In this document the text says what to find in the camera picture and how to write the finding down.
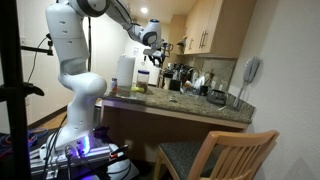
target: paper towel roll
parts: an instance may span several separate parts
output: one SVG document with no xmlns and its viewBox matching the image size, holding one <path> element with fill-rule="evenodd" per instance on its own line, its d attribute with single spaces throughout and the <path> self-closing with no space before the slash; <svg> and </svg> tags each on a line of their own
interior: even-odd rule
<svg viewBox="0 0 320 180">
<path fill-rule="evenodd" d="M 131 86 L 135 57 L 121 55 L 118 60 L 116 77 L 118 86 Z"/>
</svg>

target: wooden chair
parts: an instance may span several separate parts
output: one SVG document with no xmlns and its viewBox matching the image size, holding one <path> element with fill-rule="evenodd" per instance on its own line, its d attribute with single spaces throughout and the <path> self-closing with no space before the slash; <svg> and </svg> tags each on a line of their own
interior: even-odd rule
<svg viewBox="0 0 320 180">
<path fill-rule="evenodd" d="M 203 143 L 161 143 L 153 179 L 159 179 L 162 163 L 174 180 L 253 179 L 278 136 L 275 130 L 250 134 L 211 131 Z"/>
</svg>

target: tile backsplash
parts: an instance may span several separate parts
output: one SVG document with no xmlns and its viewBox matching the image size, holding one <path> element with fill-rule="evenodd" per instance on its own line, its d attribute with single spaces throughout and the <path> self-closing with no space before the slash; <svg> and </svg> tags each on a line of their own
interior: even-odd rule
<svg viewBox="0 0 320 180">
<path fill-rule="evenodd" d="M 203 76 L 206 72 L 213 72 L 214 76 L 211 83 L 214 89 L 219 89 L 222 85 L 222 91 L 226 92 L 229 88 L 233 70 L 236 65 L 236 59 L 217 59 L 208 57 L 187 57 L 185 64 L 195 67 L 200 76 Z"/>
</svg>

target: cabinet handle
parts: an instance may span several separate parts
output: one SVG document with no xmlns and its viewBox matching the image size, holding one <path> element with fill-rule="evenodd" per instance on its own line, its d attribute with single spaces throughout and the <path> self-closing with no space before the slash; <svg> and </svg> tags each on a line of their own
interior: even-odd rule
<svg viewBox="0 0 320 180">
<path fill-rule="evenodd" d="M 206 36 L 208 35 L 207 31 L 204 31 L 203 32 L 203 39 L 201 38 L 201 48 L 203 48 L 205 45 L 204 45 L 204 40 L 206 39 Z"/>
<path fill-rule="evenodd" d="M 205 32 L 202 32 L 202 35 L 201 35 L 201 39 L 200 39 L 200 43 L 199 43 L 199 49 L 202 48 L 202 40 L 203 40 L 203 37 L 204 37 L 204 33 Z"/>
<path fill-rule="evenodd" d="M 189 50 L 192 49 L 193 38 L 190 39 Z"/>
</svg>

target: chair backrest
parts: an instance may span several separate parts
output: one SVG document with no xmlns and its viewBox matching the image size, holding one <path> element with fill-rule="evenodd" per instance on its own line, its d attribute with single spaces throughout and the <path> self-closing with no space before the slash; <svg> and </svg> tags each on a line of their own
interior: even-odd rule
<svg viewBox="0 0 320 180">
<path fill-rule="evenodd" d="M 201 173 L 212 152 L 219 152 L 209 179 L 252 179 L 267 158 L 279 132 L 234 133 L 211 131 L 203 142 L 188 179 L 202 179 Z"/>
</svg>

